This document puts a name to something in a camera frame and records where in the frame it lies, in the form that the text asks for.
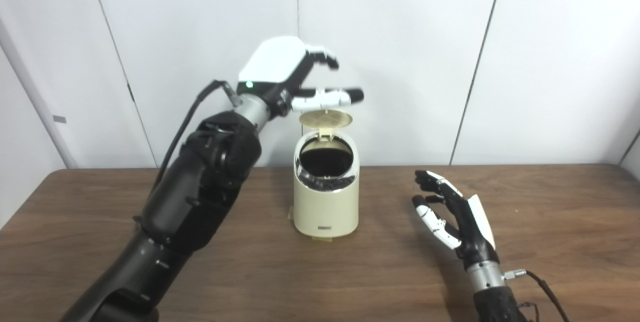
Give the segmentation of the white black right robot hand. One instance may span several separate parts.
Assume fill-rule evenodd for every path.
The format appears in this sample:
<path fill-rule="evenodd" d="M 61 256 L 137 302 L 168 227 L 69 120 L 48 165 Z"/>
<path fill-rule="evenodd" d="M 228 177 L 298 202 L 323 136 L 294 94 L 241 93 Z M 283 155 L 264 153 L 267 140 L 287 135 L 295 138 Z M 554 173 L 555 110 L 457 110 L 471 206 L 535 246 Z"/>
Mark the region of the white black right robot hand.
<path fill-rule="evenodd" d="M 427 193 L 411 199 L 418 216 L 437 240 L 455 251 L 465 268 L 499 263 L 493 231 L 477 194 L 464 197 L 448 179 L 428 170 L 416 170 L 414 181 Z M 432 204 L 446 206 L 457 226 L 442 218 Z"/>

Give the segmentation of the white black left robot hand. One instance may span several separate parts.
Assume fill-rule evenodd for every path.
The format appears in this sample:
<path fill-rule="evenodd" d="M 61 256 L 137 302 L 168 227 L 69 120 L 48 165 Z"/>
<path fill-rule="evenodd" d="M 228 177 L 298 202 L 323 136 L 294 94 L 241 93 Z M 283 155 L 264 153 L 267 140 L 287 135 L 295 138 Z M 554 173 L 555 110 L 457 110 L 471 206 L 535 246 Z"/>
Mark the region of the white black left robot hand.
<path fill-rule="evenodd" d="M 295 36 L 267 39 L 238 74 L 238 95 L 254 95 L 266 104 L 270 119 L 361 103 L 361 88 L 302 88 L 315 65 L 339 69 L 338 58 L 323 46 Z"/>

